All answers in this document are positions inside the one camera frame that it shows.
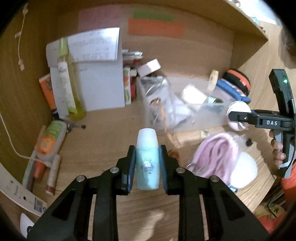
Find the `right hand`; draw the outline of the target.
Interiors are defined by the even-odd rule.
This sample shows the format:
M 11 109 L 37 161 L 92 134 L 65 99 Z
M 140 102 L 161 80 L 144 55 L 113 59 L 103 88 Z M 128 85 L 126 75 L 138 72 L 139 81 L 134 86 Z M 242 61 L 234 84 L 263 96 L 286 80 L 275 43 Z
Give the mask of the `right hand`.
M 281 142 L 276 141 L 274 138 L 273 130 L 269 131 L 269 136 L 272 138 L 271 146 L 273 148 L 273 159 L 276 166 L 279 166 L 283 163 L 283 160 L 286 158 L 285 153 L 282 152 L 283 145 Z

